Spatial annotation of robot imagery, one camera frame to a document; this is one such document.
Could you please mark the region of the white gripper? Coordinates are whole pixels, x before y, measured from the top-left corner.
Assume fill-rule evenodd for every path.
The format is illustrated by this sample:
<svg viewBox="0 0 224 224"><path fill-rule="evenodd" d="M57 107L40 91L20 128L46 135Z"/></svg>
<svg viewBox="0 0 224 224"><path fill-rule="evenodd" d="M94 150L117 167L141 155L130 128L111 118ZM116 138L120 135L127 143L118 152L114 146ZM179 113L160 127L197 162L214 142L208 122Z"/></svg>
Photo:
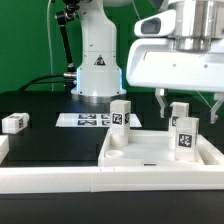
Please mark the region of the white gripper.
<svg viewBox="0 0 224 224"><path fill-rule="evenodd" d="M213 41L208 52L176 51L173 45L174 41L166 38L142 38L132 44L128 55L128 83L157 88L161 118L169 117L165 89L224 92L224 39ZM211 124L218 119L224 93L215 93L214 100Z"/></svg>

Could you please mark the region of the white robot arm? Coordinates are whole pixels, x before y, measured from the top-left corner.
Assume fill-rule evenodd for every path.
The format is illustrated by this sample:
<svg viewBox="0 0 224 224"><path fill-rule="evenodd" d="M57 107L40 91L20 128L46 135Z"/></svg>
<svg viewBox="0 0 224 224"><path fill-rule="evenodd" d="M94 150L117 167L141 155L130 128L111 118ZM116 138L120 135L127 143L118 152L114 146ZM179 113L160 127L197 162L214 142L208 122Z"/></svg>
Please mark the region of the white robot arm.
<svg viewBox="0 0 224 224"><path fill-rule="evenodd" d="M116 64L116 27L105 7L132 0L75 1L81 21L82 64L74 93L84 98L111 97L121 87ZM166 89L212 92L210 121L224 103L224 0L148 0L158 13L134 26L126 68L131 86L150 87L161 100Z"/></svg>

